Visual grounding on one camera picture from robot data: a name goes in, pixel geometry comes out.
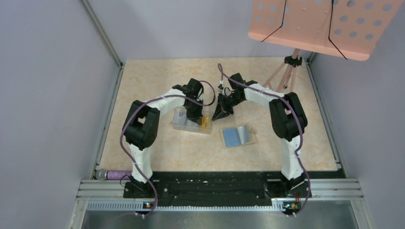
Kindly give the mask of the silver VIP card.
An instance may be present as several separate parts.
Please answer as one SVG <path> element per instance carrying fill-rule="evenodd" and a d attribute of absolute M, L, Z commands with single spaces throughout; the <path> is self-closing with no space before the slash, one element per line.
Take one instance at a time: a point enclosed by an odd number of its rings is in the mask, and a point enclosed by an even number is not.
<path fill-rule="evenodd" d="M 177 112 L 177 113 L 175 113 L 173 120 L 176 125 L 186 125 L 187 115 L 186 115 L 186 113 Z"/>

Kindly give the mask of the clear plastic card tray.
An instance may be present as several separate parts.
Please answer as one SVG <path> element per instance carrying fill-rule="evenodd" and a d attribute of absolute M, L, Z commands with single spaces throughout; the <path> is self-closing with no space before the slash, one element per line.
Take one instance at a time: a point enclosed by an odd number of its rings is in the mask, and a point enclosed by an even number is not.
<path fill-rule="evenodd" d="M 183 108 L 183 107 L 177 107 L 174 110 L 174 115 L 177 112 L 186 113 L 186 109 Z M 202 116 L 209 116 L 209 117 L 212 118 L 213 113 L 208 112 L 208 111 L 202 111 Z M 202 128 L 200 128 L 200 125 L 192 122 L 189 119 L 187 119 L 186 125 L 176 125 L 174 123 L 173 119 L 171 121 L 171 125 L 172 125 L 172 128 L 175 129 L 175 130 L 189 131 L 189 132 L 195 132 L 195 133 L 200 133 L 200 134 L 210 134 L 212 132 L 212 128 L 211 129 L 202 129 Z"/>

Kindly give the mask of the purple glitter microphone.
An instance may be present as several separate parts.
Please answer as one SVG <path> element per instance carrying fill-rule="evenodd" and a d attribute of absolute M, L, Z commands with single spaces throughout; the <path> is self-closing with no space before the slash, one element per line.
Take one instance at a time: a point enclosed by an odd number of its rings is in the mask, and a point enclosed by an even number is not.
<path fill-rule="evenodd" d="M 99 169 L 95 172 L 95 179 L 97 180 L 128 180 L 131 176 L 131 171 L 126 170 L 105 170 Z"/>

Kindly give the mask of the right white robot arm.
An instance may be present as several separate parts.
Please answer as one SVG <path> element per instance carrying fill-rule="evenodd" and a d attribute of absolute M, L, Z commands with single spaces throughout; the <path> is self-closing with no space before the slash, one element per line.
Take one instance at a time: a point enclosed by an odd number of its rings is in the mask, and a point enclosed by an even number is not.
<path fill-rule="evenodd" d="M 218 102 L 212 120 L 228 117 L 234 113 L 233 107 L 244 101 L 261 105 L 270 111 L 274 133 L 282 144 L 283 164 L 280 191 L 287 197 L 294 196 L 304 183 L 304 170 L 299 161 L 304 129 L 308 125 L 306 114 L 298 95 L 278 93 L 261 86 L 256 81 L 245 81 L 236 73 L 228 78 L 230 87 L 220 82 Z"/>

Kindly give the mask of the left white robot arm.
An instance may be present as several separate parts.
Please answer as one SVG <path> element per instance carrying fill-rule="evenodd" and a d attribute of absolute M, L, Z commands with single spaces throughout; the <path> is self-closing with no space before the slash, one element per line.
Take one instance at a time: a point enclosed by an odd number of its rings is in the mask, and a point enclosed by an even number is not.
<path fill-rule="evenodd" d="M 203 93 L 200 81 L 191 78 L 185 85 L 175 85 L 165 94 L 147 102 L 135 100 L 125 119 L 120 140 L 126 141 L 125 153 L 133 163 L 130 181 L 141 197 L 153 192 L 150 178 L 150 146 L 157 138 L 160 118 L 177 107 L 186 109 L 186 118 L 198 125 L 203 123 Z"/>

